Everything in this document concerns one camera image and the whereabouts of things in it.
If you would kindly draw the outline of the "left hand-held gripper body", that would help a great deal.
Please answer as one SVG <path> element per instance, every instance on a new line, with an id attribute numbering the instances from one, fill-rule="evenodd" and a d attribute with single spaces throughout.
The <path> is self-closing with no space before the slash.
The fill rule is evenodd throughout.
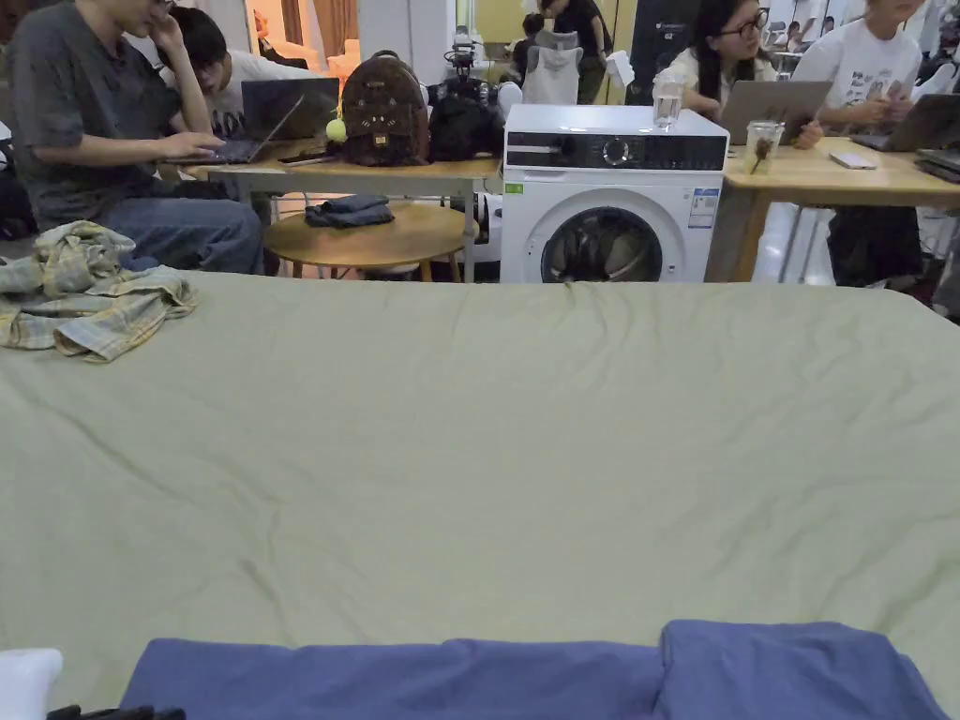
<path id="1" fill-rule="evenodd" d="M 48 696 L 63 671 L 56 649 L 1 651 L 1 718 L 45 719 Z"/>

